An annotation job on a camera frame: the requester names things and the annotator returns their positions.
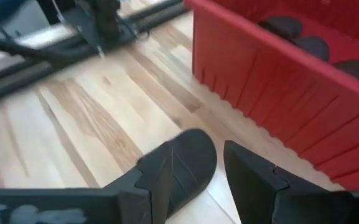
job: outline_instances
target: red plastic bin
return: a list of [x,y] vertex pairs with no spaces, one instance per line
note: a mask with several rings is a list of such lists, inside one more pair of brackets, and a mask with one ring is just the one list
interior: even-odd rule
[[[331,64],[359,59],[359,0],[185,0],[193,74],[347,189],[359,189],[359,81]],[[259,28],[294,16],[330,47],[325,63]]]

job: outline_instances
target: hardwood floor plank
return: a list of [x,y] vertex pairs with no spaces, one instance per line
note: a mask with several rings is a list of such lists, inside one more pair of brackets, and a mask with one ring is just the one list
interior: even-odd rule
[[184,71],[184,75],[188,75],[189,79],[193,78],[192,72],[192,52],[184,46],[178,46],[166,53],[171,60],[176,61],[175,64]]
[[87,90],[93,86],[98,88],[89,92],[116,118],[143,154],[180,132],[122,68],[110,62],[101,66],[104,72],[96,77],[77,77],[76,80]]
[[231,224],[233,220],[220,209],[208,192],[202,192],[183,209],[168,219],[167,223]]
[[[189,40],[193,40],[193,12],[188,12],[186,15],[178,17],[170,22],[173,27],[175,27],[178,31],[183,33]],[[192,49],[193,44],[189,48],[185,46],[188,50]]]
[[171,23],[164,24],[155,31],[152,31],[150,35],[155,41],[159,43],[163,49],[166,50],[172,50],[178,46],[183,46],[187,50],[191,51],[193,47],[192,40],[188,38],[183,32],[174,27]]
[[128,50],[135,60],[138,61],[161,85],[171,92],[185,107],[193,112],[201,107],[201,102],[196,99],[188,90],[178,85],[175,80],[168,76],[165,71],[160,69],[152,60],[147,56],[140,53],[137,49],[131,48]]
[[68,91],[69,87],[47,85],[40,89],[41,94],[54,112],[59,123],[67,133],[79,155],[88,166],[99,186],[103,187],[122,175],[116,159],[98,138],[89,117],[79,105],[79,96]]
[[82,103],[92,132],[115,158],[123,172],[130,170],[142,156],[132,139],[123,131],[116,120],[85,89],[76,82],[70,82],[72,90]]
[[1,104],[2,106],[2,116],[1,116],[1,121],[3,122],[3,126],[6,127],[6,131],[7,131],[7,136],[9,138],[9,142],[10,145],[12,146],[12,151],[14,152],[15,156],[17,157],[17,159],[19,160],[19,163],[21,165],[21,168],[24,171],[24,174],[29,177],[30,173],[29,173],[29,168],[26,166],[26,161],[23,158],[23,154],[21,152],[20,149],[20,145],[17,142],[17,139],[15,137],[14,134],[14,127],[12,126],[11,121],[9,120],[9,115],[7,113],[7,109],[3,106],[3,104]]
[[84,185],[37,95],[33,91],[23,93],[21,97],[5,101],[5,110],[30,178],[38,180],[39,187],[46,188]]
[[208,132],[216,146],[222,146],[224,139],[218,138],[208,125],[204,124],[194,116],[186,106],[174,97],[169,90],[164,88],[153,75],[147,72],[130,54],[120,54],[118,62],[126,62],[126,73],[129,78],[149,96],[155,104],[182,130],[190,128],[201,128]]
[[44,109],[45,113],[49,117],[49,120],[52,122],[60,142],[62,143],[62,147],[65,149],[67,155],[69,156],[71,162],[77,169],[77,171],[81,174],[82,178],[84,179],[86,185],[82,186],[75,186],[75,187],[100,187],[98,182],[96,181],[95,177],[93,176],[92,172],[89,170],[88,166],[86,165],[85,161],[82,159],[81,155],[76,150],[74,144],[70,140],[69,136],[67,135],[66,131],[63,129],[62,125],[56,118],[56,115],[48,105],[46,99],[42,94],[37,91],[37,97],[40,100],[42,108]]

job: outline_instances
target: metal frame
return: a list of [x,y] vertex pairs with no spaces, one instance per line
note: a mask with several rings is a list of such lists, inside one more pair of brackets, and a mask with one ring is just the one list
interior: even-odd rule
[[[137,36],[133,29],[137,34],[146,33],[187,11],[182,0],[166,0],[124,17],[119,38],[104,45],[103,50],[109,52],[134,42]],[[0,51],[25,58],[24,62],[0,70],[0,98],[101,53],[80,34],[39,50],[0,40]]]

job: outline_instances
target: red storage crate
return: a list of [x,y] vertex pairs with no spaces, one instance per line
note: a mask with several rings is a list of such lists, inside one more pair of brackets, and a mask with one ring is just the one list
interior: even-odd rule
[[[359,0],[185,0],[193,73],[301,158],[359,189],[359,81],[331,64],[359,59]],[[330,47],[323,62],[256,25],[302,21]]]

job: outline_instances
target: wooden floor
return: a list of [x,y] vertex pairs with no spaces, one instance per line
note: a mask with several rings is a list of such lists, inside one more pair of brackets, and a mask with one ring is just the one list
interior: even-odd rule
[[[149,2],[132,0],[124,13]],[[341,189],[192,77],[192,14],[149,40],[94,57],[0,101],[0,188],[103,187],[189,128],[211,135],[219,156],[207,190],[168,223],[240,223],[225,178],[223,142]]]

